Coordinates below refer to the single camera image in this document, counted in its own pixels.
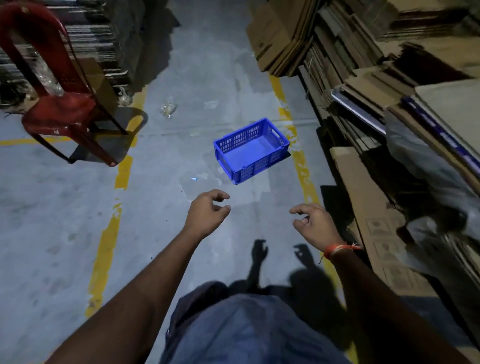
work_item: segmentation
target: chair backrest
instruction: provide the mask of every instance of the chair backrest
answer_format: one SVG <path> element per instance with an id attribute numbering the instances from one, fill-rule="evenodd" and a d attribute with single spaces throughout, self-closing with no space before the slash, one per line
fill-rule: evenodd
<path id="1" fill-rule="evenodd" d="M 0 8 L 0 47 L 23 73 L 38 95 L 47 96 L 48 92 L 14 45 L 12 31 L 23 37 L 37 50 L 65 92 L 93 93 L 90 85 L 87 86 L 82 81 L 60 36 L 62 34 L 65 37 L 73 53 L 67 30 L 46 6 L 32 2 L 10 2 L 2 6 Z"/>

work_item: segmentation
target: clothing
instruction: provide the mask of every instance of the clothing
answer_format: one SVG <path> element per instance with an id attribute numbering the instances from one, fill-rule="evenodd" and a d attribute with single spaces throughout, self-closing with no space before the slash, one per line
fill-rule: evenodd
<path id="1" fill-rule="evenodd" d="M 279 298 L 228 297 L 225 285 L 211 282 L 179 301 L 160 363 L 350 362 Z"/>

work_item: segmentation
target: chair seat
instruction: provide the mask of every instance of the chair seat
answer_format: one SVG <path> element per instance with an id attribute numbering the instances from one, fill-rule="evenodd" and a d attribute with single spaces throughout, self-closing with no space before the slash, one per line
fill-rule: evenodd
<path id="1" fill-rule="evenodd" d="M 23 116 L 22 124 L 28 133 L 64 135 L 71 126 L 86 129 L 95 109 L 96 101 L 90 94 L 44 96 Z"/>

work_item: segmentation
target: worn yellow paint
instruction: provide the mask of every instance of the worn yellow paint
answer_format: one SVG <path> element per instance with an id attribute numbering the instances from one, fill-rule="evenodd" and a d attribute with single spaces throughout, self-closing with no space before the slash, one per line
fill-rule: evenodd
<path id="1" fill-rule="evenodd" d="M 45 138 L 45 140 L 51 144 L 53 143 L 65 143 L 71 141 L 70 138 L 66 136 L 60 136 L 56 138 Z M 25 144 L 38 144 L 35 139 L 11 139 L 11 140 L 0 140 L 0 146 L 21 146 Z"/>
<path id="2" fill-rule="evenodd" d="M 88 301 L 88 307 L 85 312 L 85 316 L 87 317 L 93 316 L 95 312 L 102 307 L 103 292 L 108 282 L 108 271 L 112 266 L 113 252 L 117 245 L 121 213 L 121 204 L 115 205 L 110 223 L 107 228 L 103 230 L 102 237 L 100 238 L 93 274 L 88 287 L 88 293 L 92 295 L 92 297 Z"/>
<path id="3" fill-rule="evenodd" d="M 278 108 L 280 119 L 281 121 L 289 122 L 285 126 L 287 130 L 285 134 L 287 139 L 290 141 L 289 151 L 292 155 L 292 159 L 295 164 L 295 169 L 297 170 L 297 175 L 300 181 L 301 188 L 303 190 L 303 196 L 305 198 L 305 202 L 308 204 L 310 203 L 319 204 L 320 199 L 318 198 L 315 185 L 313 184 L 312 179 L 310 178 L 310 171 L 308 169 L 305 153 L 298 145 L 296 145 L 298 142 L 298 132 L 295 125 L 293 125 L 292 115 L 290 113 L 290 110 L 288 109 L 287 98 L 285 97 L 285 93 L 283 91 L 283 87 L 280 82 L 280 79 L 270 75 L 270 83 L 272 84 L 273 91 L 280 104 Z M 333 264 L 329 260 L 324 259 L 323 265 L 324 265 L 325 273 L 332 280 L 335 290 L 342 289 L 342 283 L 340 282 L 340 277 L 338 276 Z M 359 361 L 357 357 L 357 350 L 355 348 L 355 344 L 352 343 L 350 348 L 346 351 L 346 355 L 353 364 L 358 364 Z"/>
<path id="4" fill-rule="evenodd" d="M 130 180 L 130 171 L 132 170 L 133 157 L 126 156 L 119 164 L 119 173 L 115 180 L 115 189 L 128 188 L 128 181 Z"/>
<path id="5" fill-rule="evenodd" d="M 143 110 L 146 99 L 146 87 L 133 98 L 132 108 Z M 135 133 L 138 131 L 138 127 L 142 123 L 141 116 L 132 117 L 129 121 L 127 131 Z M 134 136 L 134 142 L 131 147 L 135 147 L 137 135 Z M 118 175 L 115 179 L 115 189 L 128 188 L 128 182 L 130 180 L 130 172 L 132 170 L 133 157 L 126 156 L 125 159 L 118 166 Z M 112 266 L 113 253 L 115 246 L 117 245 L 117 238 L 120 229 L 121 221 L 121 203 L 117 203 L 113 207 L 114 213 L 110 219 L 108 227 L 103 230 L 102 237 L 100 238 L 100 244 L 98 245 L 98 252 L 95 259 L 95 264 L 92 272 L 92 279 L 88 293 L 92 295 L 89 300 L 88 308 L 85 312 L 85 316 L 91 317 L 97 312 L 103 303 L 103 292 L 108 282 L 108 272 Z"/>

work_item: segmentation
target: orange wristband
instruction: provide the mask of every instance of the orange wristband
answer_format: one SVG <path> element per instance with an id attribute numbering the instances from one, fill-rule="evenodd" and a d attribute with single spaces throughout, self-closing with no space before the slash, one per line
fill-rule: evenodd
<path id="1" fill-rule="evenodd" d="M 358 245 L 334 244 L 325 249 L 324 257 L 330 260 L 333 253 L 342 249 L 361 250 L 361 247 Z"/>

